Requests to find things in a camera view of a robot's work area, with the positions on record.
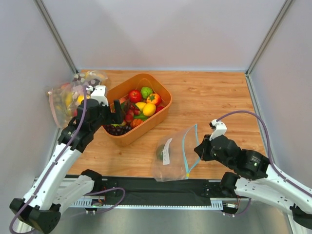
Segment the blue zip top bag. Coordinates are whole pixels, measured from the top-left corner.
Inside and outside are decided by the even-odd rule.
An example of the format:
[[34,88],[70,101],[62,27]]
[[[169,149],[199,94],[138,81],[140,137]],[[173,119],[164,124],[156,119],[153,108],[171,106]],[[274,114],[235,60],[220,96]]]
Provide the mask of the blue zip top bag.
[[166,153],[164,149],[163,160],[158,160],[155,151],[153,178],[158,182],[189,179],[192,169],[200,161],[194,152],[194,148],[199,145],[197,124],[161,138],[157,147],[161,144],[165,144],[169,152]]

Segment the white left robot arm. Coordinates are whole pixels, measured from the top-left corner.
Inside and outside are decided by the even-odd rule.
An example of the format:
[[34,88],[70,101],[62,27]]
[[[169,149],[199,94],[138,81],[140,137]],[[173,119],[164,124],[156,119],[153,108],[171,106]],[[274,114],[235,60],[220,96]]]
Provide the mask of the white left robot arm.
[[105,189],[101,174],[85,170],[78,179],[58,193],[68,170],[94,139],[95,132],[103,125],[122,123],[120,102],[114,100],[115,111],[109,104],[96,99],[85,99],[77,115],[65,127],[55,151],[36,183],[23,198],[15,198],[10,209],[14,220],[29,225],[34,231],[49,234],[69,206],[84,195],[103,195]]

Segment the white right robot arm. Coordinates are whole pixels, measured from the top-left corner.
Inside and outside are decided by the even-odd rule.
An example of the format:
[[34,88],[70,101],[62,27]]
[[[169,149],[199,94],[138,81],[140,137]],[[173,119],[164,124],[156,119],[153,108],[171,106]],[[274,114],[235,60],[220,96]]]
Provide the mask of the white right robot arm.
[[226,136],[206,135],[194,149],[203,161],[218,161],[232,172],[224,174],[219,186],[226,197],[248,197],[277,207],[307,228],[312,227],[311,189],[298,188],[285,173],[275,171],[269,159],[259,152],[241,149]]

